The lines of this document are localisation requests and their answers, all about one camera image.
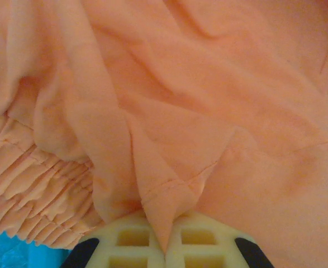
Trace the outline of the bright orange shorts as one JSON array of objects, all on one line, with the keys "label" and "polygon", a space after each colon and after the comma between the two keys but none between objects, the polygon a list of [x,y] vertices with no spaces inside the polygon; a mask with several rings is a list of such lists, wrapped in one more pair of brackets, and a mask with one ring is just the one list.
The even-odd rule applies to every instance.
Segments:
[{"label": "bright orange shorts", "polygon": [[191,209],[328,268],[328,0],[0,0],[0,233]]}]

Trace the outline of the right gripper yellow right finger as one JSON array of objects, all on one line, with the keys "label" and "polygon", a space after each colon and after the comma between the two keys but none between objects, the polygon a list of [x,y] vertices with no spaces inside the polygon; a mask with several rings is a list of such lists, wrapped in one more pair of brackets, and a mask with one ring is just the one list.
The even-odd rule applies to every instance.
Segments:
[{"label": "right gripper yellow right finger", "polygon": [[198,212],[174,223],[165,268],[274,268],[252,237]]}]

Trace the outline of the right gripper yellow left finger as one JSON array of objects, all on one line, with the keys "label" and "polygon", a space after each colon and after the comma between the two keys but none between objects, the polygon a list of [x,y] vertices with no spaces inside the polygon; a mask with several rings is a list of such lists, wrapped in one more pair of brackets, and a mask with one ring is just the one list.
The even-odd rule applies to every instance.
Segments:
[{"label": "right gripper yellow left finger", "polygon": [[60,268],[165,268],[165,255],[137,211],[88,232]]}]

